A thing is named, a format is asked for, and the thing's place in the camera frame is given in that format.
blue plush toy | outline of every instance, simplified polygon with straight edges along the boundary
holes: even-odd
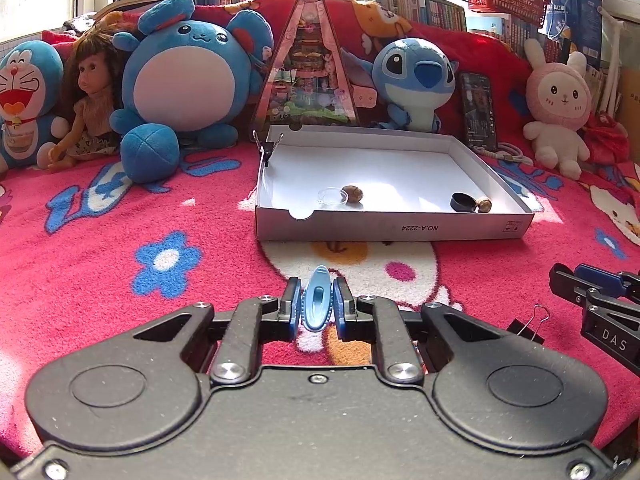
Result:
[[[127,176],[145,183],[170,176],[178,166],[178,139],[204,148],[238,140],[228,124],[259,94],[273,48],[271,27],[253,10],[241,10],[227,28],[190,20],[193,0],[165,0],[142,14],[138,41],[119,32],[113,44],[132,52],[122,81],[124,108],[111,115]]]
[[[457,61],[449,61],[437,46],[419,38],[388,44],[373,63],[342,52],[351,81],[375,88],[388,103],[390,121],[379,123],[380,127],[413,132],[440,130],[435,111],[456,89]]]
[[[26,41],[0,62],[0,174],[37,164],[45,169],[49,150],[69,131],[49,113],[62,85],[62,60],[44,41]]]

pink blanket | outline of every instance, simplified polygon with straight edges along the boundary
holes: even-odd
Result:
[[[579,335],[580,309],[548,290],[555,262],[638,271],[640,222],[633,187],[639,168],[609,168],[608,180],[568,182],[542,170],[497,164],[537,212],[522,240],[438,243],[260,245],[254,235],[253,145],[191,153],[168,182],[132,186],[117,159],[47,174],[10,173],[0,182],[0,438],[25,455],[40,445],[23,395],[29,377],[68,352],[198,300],[217,309],[282,292],[325,264],[355,294],[402,308],[436,300],[506,328],[533,305],[552,313],[545,345],[594,367],[609,389],[602,445],[640,413],[640,380]],[[347,364],[368,359],[335,330],[300,331],[273,343],[264,360]]]

smartphone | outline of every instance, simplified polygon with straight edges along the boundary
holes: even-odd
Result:
[[[473,72],[461,72],[459,78],[465,114],[465,143],[470,148],[496,152],[498,140],[489,78]]]

clear round container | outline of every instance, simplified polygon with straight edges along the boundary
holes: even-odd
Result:
[[[347,203],[348,195],[339,187],[325,187],[318,193],[318,203],[325,207],[336,207]]]

white flower center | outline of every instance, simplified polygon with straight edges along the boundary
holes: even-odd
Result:
[[[171,269],[180,259],[180,252],[176,249],[165,249],[154,258],[154,269],[165,272]]]

